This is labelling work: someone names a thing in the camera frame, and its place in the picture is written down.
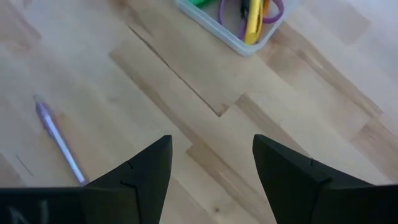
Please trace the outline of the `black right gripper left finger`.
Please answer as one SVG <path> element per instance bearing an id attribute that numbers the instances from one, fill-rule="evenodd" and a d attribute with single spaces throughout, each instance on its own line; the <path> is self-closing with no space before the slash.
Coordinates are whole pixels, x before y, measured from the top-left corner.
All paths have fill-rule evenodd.
<path id="1" fill-rule="evenodd" d="M 158 224 L 170 182 L 172 156 L 172 136 L 162 136 L 88 185 L 130 190 L 135 196 L 139 222 Z"/>

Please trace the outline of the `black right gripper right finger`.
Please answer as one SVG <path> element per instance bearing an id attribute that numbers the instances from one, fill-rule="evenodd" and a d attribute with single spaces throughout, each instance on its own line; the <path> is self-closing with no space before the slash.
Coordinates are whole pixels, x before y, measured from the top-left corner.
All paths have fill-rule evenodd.
<path id="1" fill-rule="evenodd" d="M 252 153 L 277 223 L 311 223 L 322 187 L 370 183 L 307 157 L 265 135 L 254 135 Z"/>

